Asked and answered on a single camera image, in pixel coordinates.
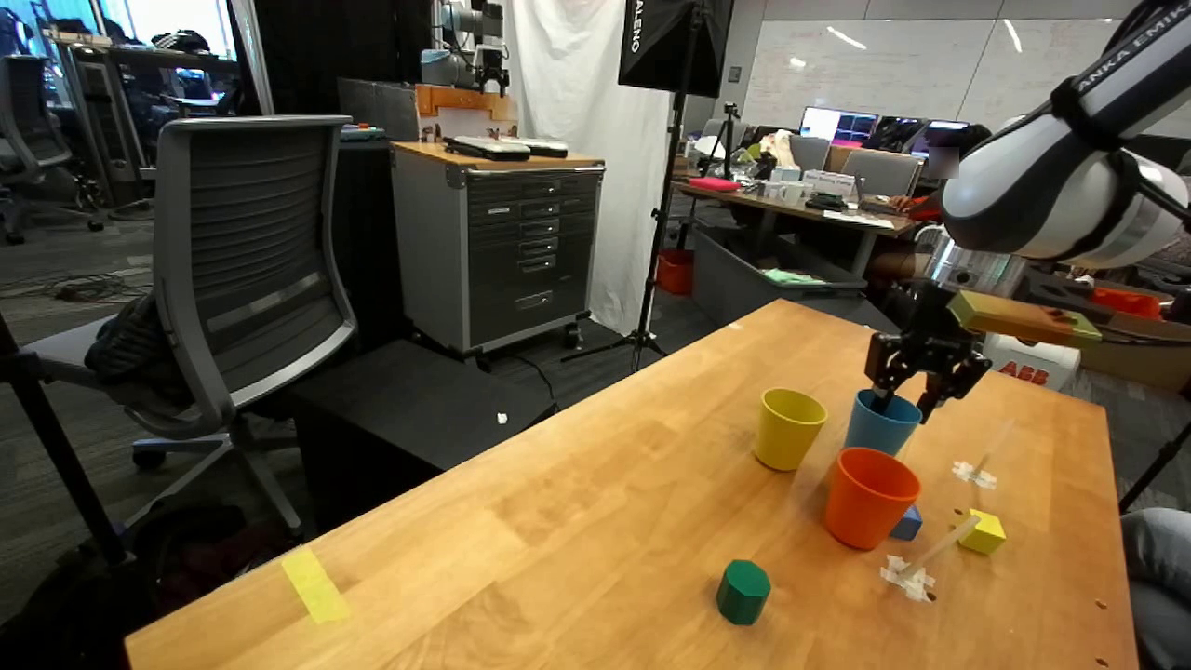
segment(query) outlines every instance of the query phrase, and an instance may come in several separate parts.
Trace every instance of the orange cup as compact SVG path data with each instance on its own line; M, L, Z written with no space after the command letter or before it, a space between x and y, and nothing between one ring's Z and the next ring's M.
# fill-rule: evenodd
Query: orange cup
M833 540L873 552L921 499L921 478L888 451L844 449L829 485L824 524Z

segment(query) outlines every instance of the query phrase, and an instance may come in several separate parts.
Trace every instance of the light stand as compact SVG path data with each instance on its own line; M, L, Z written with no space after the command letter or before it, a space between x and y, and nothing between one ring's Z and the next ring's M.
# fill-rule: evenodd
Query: light stand
M1148 467L1148 472L1122 497L1122 516L1163 478L1163 468L1187 449L1191 421L1179 430L1178 440L1163 444L1158 460Z
M699 35L699 28L704 28L704 14L698 11L698 14L690 18L682 87L678 87L674 96L669 96L662 202L658 202L658 210L652 213L652 220L654 220L654 240L652 240L652 249L647 249L647 272L644 272L644 300L639 300L636 329L632 329L628 334L606 343L606 347L574 349L574 355L565 355L561 363L594 357L594 355L617 349L617 347L654 349L658 357L665 357L665 349L658 347L658 334L652 331L647 321L652 321L652 307L654 307L654 267L658 267L658 249L662 249L665 220L669 220L669 181L674 181L674 158L678 158L678 150L682 150L682 112L687 112L687 91L690 91L694 68L698 68L698 35Z
M721 150L721 181L735 181L735 128L739 128L739 120L742 120L742 112L739 112L739 104L721 104L721 123L720 123L720 131L714 131L714 143L710 143L710 158L708 158L708 166L699 168L699 176L708 176L710 168L714 168L714 152Z
M77 455L55 416L55 410L45 400L45 389L38 382L38 357L22 355L0 317L0 385L13 385L18 405L27 410L49 462L55 467L59 480L66 485L66 497L91 529L91 540L110 558L110 565L122 565L130 552L122 549L122 538L103 516L101 497L94 493L86 468L77 467Z

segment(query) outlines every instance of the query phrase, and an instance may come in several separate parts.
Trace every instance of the green block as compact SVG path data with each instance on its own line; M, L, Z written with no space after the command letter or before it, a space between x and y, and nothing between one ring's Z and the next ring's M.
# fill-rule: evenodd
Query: green block
M771 576L757 561L735 558L714 594L714 609L735 626L752 626L771 599Z

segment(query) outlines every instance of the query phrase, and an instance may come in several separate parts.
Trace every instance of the yellow cup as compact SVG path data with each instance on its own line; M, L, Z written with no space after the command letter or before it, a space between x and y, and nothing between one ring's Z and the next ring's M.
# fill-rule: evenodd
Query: yellow cup
M761 400L757 462L792 472L828 424L824 405L811 394L773 389Z

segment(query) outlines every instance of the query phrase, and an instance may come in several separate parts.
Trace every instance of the yellow tape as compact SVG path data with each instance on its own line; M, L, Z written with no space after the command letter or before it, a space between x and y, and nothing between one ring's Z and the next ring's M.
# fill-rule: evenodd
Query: yellow tape
M282 569L318 626L344 622L352 614L333 575L308 549L282 554Z

